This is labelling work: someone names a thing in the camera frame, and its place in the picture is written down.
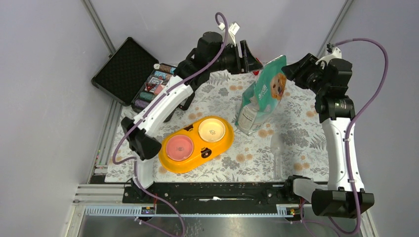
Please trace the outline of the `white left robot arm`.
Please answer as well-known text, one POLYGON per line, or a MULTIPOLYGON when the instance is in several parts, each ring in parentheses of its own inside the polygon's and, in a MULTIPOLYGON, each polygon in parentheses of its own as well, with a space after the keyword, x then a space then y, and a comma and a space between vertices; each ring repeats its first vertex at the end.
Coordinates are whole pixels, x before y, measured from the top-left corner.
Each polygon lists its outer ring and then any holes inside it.
POLYGON ((134 119, 123 119, 124 136, 118 145, 128 141, 135 153, 131 157, 134 161, 133 182, 137 186, 134 196, 140 202, 147 203, 153 198, 151 170, 153 159, 162 148, 155 136, 176 107, 207 82, 213 72, 227 70, 235 75, 263 68, 245 40, 238 45, 226 41, 227 37, 219 33, 205 32, 197 46, 177 65, 174 76, 163 91, 134 119))

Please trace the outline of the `clear plastic scoop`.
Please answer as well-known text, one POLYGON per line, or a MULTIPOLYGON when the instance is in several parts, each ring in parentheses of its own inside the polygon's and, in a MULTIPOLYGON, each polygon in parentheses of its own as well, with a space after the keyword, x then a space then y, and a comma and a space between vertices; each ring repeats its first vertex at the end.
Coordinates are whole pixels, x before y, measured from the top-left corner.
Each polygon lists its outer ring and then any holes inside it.
POLYGON ((280 133, 274 133, 271 137, 270 151, 273 155, 274 175, 276 180, 282 179, 282 160, 285 151, 285 143, 280 133))

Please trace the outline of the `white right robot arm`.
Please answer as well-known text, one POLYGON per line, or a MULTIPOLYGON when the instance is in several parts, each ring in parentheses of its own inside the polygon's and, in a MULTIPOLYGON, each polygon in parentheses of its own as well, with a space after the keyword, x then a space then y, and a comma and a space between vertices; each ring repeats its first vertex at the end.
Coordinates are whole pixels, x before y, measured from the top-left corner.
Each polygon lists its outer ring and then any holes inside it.
POLYGON ((346 95, 352 76, 352 64, 339 53, 318 59, 308 53, 296 63, 282 68, 286 78, 301 89, 315 93, 315 110, 319 115, 329 159, 326 188, 311 179, 292 175, 285 182, 283 196, 296 203, 301 198, 312 205, 317 216, 354 219, 375 203, 367 193, 358 171, 354 144, 355 108, 346 95))

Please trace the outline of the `green dog food bag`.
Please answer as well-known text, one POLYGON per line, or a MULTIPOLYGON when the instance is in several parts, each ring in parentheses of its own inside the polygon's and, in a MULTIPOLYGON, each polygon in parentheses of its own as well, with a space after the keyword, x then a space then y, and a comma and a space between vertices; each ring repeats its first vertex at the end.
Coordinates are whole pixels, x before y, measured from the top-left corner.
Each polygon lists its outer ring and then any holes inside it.
POLYGON ((281 55, 264 65, 253 82, 243 93, 235 125, 244 134, 259 130, 281 102, 286 89, 287 78, 282 68, 287 65, 287 57, 281 55))

